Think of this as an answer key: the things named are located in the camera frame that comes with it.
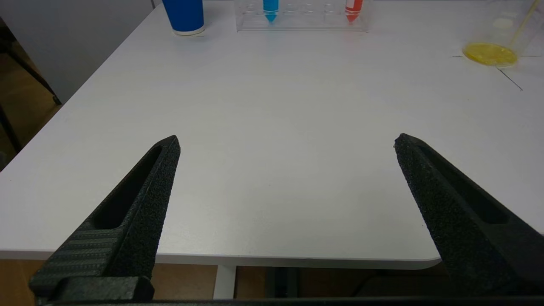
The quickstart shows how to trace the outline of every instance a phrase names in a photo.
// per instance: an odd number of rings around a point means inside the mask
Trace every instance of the clear acrylic rack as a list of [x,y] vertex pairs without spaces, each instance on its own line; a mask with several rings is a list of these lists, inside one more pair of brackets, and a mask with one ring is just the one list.
[[[367,31],[372,0],[234,0],[237,30]],[[361,7],[360,12],[353,7]]]

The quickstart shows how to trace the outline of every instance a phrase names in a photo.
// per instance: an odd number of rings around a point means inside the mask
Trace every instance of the wooden floor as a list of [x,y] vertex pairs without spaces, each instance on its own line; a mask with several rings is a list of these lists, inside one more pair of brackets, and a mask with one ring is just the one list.
[[[15,49],[31,63],[19,45],[16,44]],[[60,108],[53,103],[51,94],[6,54],[0,54],[0,103],[23,145]],[[0,151],[6,153],[8,161],[15,156],[1,128]],[[27,284],[42,263],[38,260],[0,260],[0,305],[33,305],[34,298]],[[156,264],[152,278],[154,297],[210,299],[216,270],[216,266]],[[238,267],[235,297],[263,298],[265,272],[264,267]],[[348,297],[357,292],[360,296],[444,295],[452,290],[441,265],[420,271],[303,268],[299,273],[301,297]]]

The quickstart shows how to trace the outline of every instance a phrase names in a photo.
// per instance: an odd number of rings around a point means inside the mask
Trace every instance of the blue test tube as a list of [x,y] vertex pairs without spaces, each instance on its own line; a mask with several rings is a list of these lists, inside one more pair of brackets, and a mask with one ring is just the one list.
[[268,19],[269,22],[273,22],[274,19],[276,19],[279,7],[279,0],[263,0],[264,16]]

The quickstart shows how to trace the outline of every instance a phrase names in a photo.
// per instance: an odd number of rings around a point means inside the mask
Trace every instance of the blue paper cup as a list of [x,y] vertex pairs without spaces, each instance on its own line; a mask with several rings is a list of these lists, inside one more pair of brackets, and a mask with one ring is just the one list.
[[204,31],[202,0],[163,0],[163,3],[176,35],[195,35]]

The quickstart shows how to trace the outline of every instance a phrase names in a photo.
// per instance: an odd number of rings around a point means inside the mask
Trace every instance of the black chair leg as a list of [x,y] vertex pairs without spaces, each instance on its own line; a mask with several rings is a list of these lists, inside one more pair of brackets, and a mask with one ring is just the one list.
[[0,123],[4,127],[5,133],[8,135],[9,141],[11,141],[11,145],[15,149],[15,152],[21,152],[23,147],[21,146],[21,143],[19,142],[19,139],[17,138],[13,127],[9,123],[8,117],[4,113],[2,105],[0,105]]

